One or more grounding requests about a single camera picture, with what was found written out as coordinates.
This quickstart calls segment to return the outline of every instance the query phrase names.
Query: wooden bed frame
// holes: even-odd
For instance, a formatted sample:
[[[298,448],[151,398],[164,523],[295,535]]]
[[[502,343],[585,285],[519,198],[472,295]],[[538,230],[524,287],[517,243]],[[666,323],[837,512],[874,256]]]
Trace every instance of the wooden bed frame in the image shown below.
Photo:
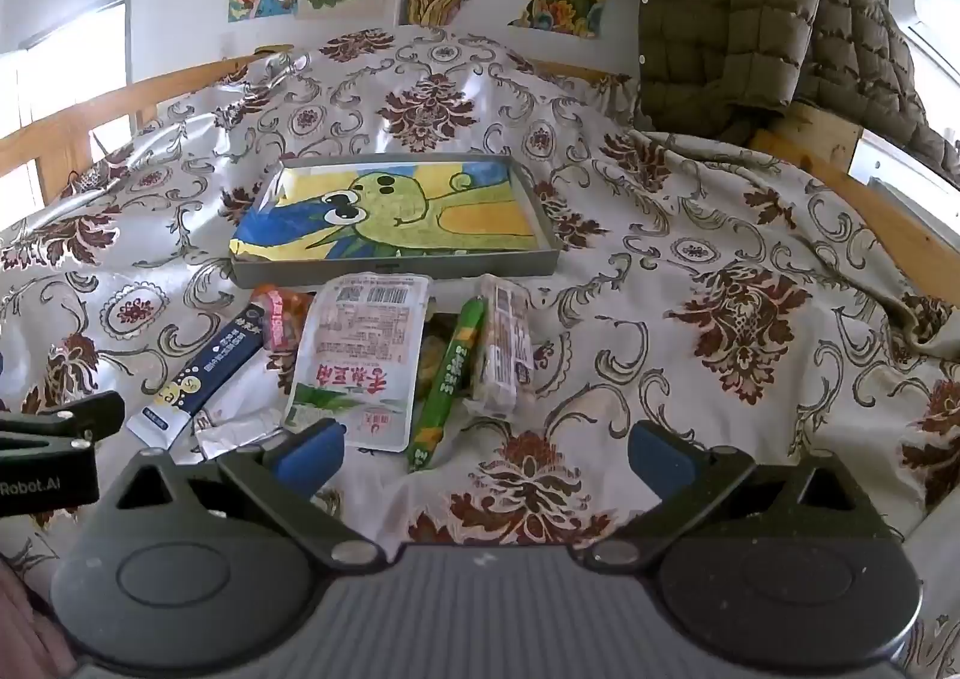
[[[90,130],[124,115],[133,116],[138,128],[142,127],[157,116],[159,103],[199,91],[265,54],[287,49],[260,48],[252,56],[161,75],[35,121],[0,139],[0,176],[37,160],[43,201],[50,204],[64,190],[72,173],[82,173],[91,166]],[[543,72],[589,82],[605,75],[555,62],[536,62],[536,66]],[[829,158],[818,157],[784,136],[760,131],[751,147],[797,164],[827,184],[863,217],[896,266],[920,291],[960,307],[960,254],[944,246],[923,225],[851,178]]]

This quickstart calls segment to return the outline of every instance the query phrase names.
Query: quilted jacket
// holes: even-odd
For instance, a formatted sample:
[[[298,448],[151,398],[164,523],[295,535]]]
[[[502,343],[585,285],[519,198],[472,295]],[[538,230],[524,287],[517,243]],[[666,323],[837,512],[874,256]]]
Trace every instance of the quilted jacket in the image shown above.
[[[798,100],[960,184],[956,150],[928,126],[883,0],[641,1],[638,105],[656,129],[743,143]]]

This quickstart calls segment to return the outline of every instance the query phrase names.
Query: circular disc cover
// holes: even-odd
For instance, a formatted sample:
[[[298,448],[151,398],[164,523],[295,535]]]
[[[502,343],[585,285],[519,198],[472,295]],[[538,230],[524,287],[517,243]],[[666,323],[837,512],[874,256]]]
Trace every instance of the circular disc cover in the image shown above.
[[[51,587],[70,636],[104,661],[141,671],[226,668],[270,647],[311,594],[306,558],[257,524],[210,519],[206,535],[78,546]]]
[[[920,606],[891,540],[691,537],[664,557],[667,609],[695,641],[770,671],[844,671],[890,657]]]

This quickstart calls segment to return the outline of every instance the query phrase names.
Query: bedspread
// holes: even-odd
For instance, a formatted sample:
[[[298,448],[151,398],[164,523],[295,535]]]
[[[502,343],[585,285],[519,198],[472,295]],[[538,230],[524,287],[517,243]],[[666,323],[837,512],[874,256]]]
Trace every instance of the bedspread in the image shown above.
[[[921,523],[960,470],[960,314],[918,295],[859,216],[798,168],[620,126],[621,83],[592,92],[599,109],[491,40],[404,27],[263,59],[182,98],[3,233],[2,407],[104,389],[131,413],[147,404],[248,300],[227,243],[277,160],[503,153],[565,249],[554,276],[521,282],[536,410],[512,423],[455,410],[431,470],[414,476],[402,455],[348,449],[320,508],[388,550],[589,543],[656,504],[626,453],[649,419],[766,463],[833,449],[891,529],[935,533],[940,512]],[[263,351],[209,410],[282,407],[293,364]],[[184,443],[175,452],[189,454]],[[138,447],[126,430],[100,444],[104,486]],[[83,510],[6,519],[0,553],[45,594],[78,521]],[[944,543],[925,540],[912,549],[922,575]],[[938,578],[952,576],[939,562]],[[947,664],[929,655],[950,600],[944,588],[947,609],[925,609],[917,671]]]

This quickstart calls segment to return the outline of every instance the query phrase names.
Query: screw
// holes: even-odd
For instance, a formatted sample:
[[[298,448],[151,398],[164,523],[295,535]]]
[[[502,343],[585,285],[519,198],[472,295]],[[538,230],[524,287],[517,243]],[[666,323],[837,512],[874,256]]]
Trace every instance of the screw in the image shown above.
[[[627,540],[604,540],[594,546],[593,559],[605,566],[632,566],[640,559],[640,550]]]
[[[345,566],[369,566],[376,562],[379,550],[368,540],[344,540],[330,552],[330,557]]]

